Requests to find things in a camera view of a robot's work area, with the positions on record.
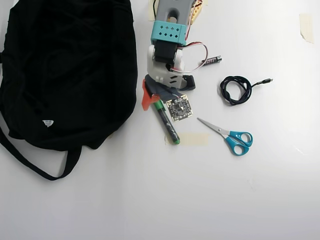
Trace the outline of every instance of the wire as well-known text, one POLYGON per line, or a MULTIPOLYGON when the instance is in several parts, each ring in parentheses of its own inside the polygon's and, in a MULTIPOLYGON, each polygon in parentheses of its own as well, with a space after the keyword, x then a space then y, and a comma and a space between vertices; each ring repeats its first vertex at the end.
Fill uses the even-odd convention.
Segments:
POLYGON ((254 85, 251 85, 249 80, 244 78, 243 76, 228 76, 220 84, 221 94, 230 103, 231 106, 243 104, 246 101, 248 101, 249 98, 251 97, 253 87, 260 85, 260 84, 267 84, 272 81, 273 81, 273 79, 268 78, 263 81, 259 81, 259 82, 255 83, 254 85), (230 97, 230 93, 227 91, 227 85, 230 82, 236 82, 238 85, 240 85, 243 88, 244 94, 241 96, 241 98, 239 100, 234 100, 230 97))
POLYGON ((193 8, 192 8, 192 12, 191 12, 191 15, 190 15, 190 18, 189 18, 188 27, 187 27, 187 29, 186 29, 185 40, 187 40, 188 37, 189 37, 189 32, 190 32, 190 28, 191 28, 192 16, 194 15, 195 9, 196 9, 196 7, 198 7, 199 5, 201 5, 202 3, 203 3, 202 0, 195 0, 194 6, 193 6, 193 8))
POLYGON ((208 51, 207 46, 206 46, 204 43, 202 43, 202 42, 200 42, 200 41, 195 41, 195 42, 189 43, 189 44, 186 45, 186 46, 180 46, 180 47, 178 47, 178 49, 187 49, 187 48, 191 48, 191 47, 196 46, 196 45, 202 45, 202 46, 204 46, 205 51, 206 51, 206 55, 205 55, 204 61, 201 62, 201 64, 200 64, 198 67, 196 67, 195 69, 193 69, 193 70, 191 70, 191 71, 180 71, 180 70, 171 68, 171 70, 172 70, 173 72, 183 73, 183 74, 190 74, 190 73, 193 73, 194 71, 198 70, 199 68, 201 68, 203 65, 206 64, 206 61, 207 61, 208 55, 209 55, 209 51, 208 51))
POLYGON ((154 19, 156 19, 156 16, 157 16, 157 14, 156 14, 156 1, 157 1, 157 0, 154 0, 154 1, 153 1, 153 15, 154 15, 154 19))

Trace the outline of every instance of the bag strap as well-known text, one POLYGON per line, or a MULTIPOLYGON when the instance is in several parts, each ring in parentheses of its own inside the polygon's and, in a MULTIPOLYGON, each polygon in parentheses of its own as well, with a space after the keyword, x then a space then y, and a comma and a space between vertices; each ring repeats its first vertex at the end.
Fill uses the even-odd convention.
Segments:
POLYGON ((45 179, 48 179, 50 181, 55 181, 58 179, 63 179, 64 177, 68 176, 71 171, 76 166, 77 162, 79 161, 82 147, 69 150, 67 157, 66 157, 66 163, 64 167, 63 174, 61 176, 55 177, 51 176, 45 171, 41 170, 37 166, 33 165, 31 162, 29 162, 22 154, 13 146, 13 144, 8 140, 4 132, 2 131, 0 127, 0 144, 2 144, 16 159, 19 160, 20 163, 25 165, 26 167, 30 168, 31 170, 35 171, 40 176, 44 177, 45 179))

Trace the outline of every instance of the black bag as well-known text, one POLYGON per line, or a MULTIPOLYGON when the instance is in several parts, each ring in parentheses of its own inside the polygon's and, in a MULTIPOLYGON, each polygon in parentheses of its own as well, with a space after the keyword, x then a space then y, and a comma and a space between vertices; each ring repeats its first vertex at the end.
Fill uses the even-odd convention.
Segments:
POLYGON ((136 105, 137 55, 129 0, 20 0, 10 11, 0 111, 9 136, 68 151, 60 177, 42 171, 9 142, 22 164, 54 181, 97 149, 136 105))

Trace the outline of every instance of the scissor blade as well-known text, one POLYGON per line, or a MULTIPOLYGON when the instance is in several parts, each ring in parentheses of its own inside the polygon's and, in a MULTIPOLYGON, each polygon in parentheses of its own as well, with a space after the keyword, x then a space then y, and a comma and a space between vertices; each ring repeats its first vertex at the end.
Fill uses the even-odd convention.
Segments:
POLYGON ((202 122, 204 125, 206 125, 208 128, 216 131, 218 134, 221 134, 221 135, 228 135, 230 133, 230 131, 226 131, 226 130, 223 130, 222 128, 216 126, 216 125, 213 125, 201 118, 197 118, 200 122, 202 122))

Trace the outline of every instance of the teal bracket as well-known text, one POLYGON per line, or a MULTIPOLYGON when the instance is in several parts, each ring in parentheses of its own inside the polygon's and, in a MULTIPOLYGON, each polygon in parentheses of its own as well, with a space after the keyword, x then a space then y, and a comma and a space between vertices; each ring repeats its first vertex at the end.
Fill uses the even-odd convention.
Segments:
POLYGON ((153 24, 151 42, 154 44, 156 40, 162 40, 185 46, 187 44, 185 40, 186 33, 186 25, 167 21, 155 21, 153 24))

